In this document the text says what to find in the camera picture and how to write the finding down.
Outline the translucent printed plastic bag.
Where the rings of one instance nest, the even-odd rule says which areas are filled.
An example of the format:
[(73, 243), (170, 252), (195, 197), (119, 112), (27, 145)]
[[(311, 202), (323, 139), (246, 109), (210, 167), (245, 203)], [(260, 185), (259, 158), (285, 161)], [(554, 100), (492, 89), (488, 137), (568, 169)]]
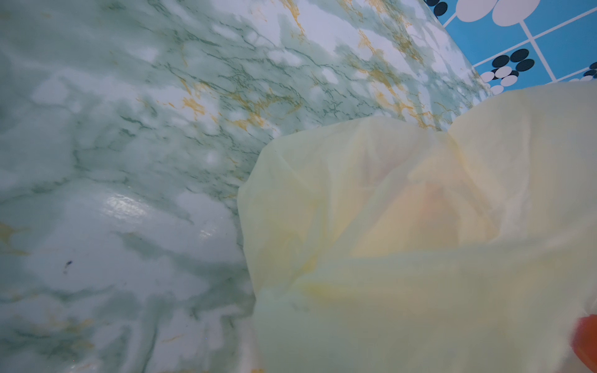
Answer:
[(265, 371), (571, 371), (596, 296), (596, 84), (503, 93), (446, 131), (277, 138), (237, 204)]

